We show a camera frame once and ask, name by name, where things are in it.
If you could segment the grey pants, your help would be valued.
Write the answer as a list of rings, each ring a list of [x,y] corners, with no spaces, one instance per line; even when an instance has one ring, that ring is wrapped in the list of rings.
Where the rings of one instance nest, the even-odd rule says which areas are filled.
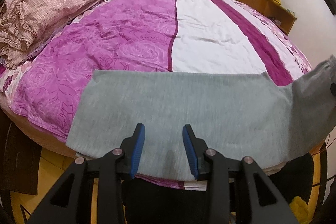
[[[104,156],[145,126],[140,174],[189,181],[182,129],[225,157],[253,157],[262,169],[305,155],[335,128],[335,57],[287,86],[268,73],[202,74],[95,71],[66,145]]]

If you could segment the dark brown bedside furniture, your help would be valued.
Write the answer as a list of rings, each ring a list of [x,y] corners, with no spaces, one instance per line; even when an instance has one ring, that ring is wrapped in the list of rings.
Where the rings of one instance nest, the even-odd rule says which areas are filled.
[[[1,111],[1,189],[36,195],[42,147]]]

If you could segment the pink checked folded quilt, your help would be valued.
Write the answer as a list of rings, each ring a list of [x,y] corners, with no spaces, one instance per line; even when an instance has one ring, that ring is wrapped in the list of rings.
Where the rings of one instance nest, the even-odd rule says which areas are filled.
[[[5,0],[1,6],[1,65],[14,69],[50,36],[102,0]]]

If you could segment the purple white floral bedspread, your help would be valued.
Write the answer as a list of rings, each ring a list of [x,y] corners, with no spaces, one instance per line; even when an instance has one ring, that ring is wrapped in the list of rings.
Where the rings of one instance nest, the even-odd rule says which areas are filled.
[[[267,72],[284,86],[311,70],[276,25],[234,0],[102,0],[14,69],[1,65],[1,108],[62,155],[95,70]]]

